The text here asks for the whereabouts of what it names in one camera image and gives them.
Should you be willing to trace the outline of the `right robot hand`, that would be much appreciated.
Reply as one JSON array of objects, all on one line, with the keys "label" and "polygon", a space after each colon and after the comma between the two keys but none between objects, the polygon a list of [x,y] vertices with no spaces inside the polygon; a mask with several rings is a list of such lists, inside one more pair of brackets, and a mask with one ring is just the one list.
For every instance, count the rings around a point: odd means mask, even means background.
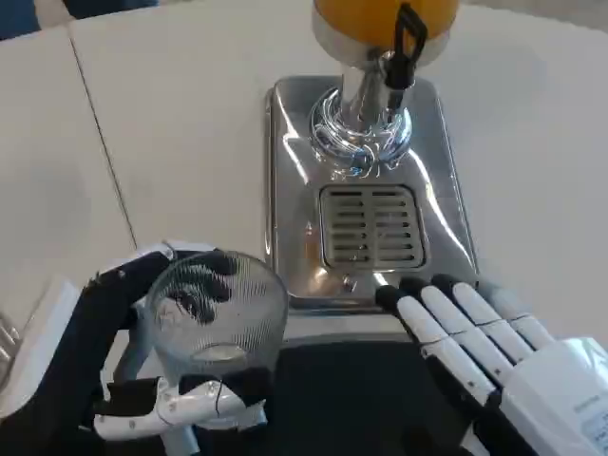
[{"label": "right robot hand", "polygon": [[384,284],[375,303],[399,320],[432,380],[465,421],[433,455],[604,455],[607,352],[592,337],[558,339],[507,289],[450,275]]}]

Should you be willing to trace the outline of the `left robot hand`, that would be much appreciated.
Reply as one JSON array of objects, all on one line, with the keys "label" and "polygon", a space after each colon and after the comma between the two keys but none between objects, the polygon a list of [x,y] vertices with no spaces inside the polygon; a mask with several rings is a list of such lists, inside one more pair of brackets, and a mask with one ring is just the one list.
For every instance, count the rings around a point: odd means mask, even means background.
[{"label": "left robot hand", "polygon": [[218,431],[265,423],[270,375],[264,369],[226,379],[198,376],[176,387],[162,377],[101,382],[122,330],[130,336],[119,370],[139,369],[148,348],[137,303],[169,267],[190,258],[203,265],[205,297],[225,302],[230,297],[225,279],[237,272],[225,252],[204,244],[159,244],[96,275],[82,289],[58,283],[44,294],[24,333],[1,331],[3,454],[106,455],[115,445],[158,448],[166,433],[196,423]]}]

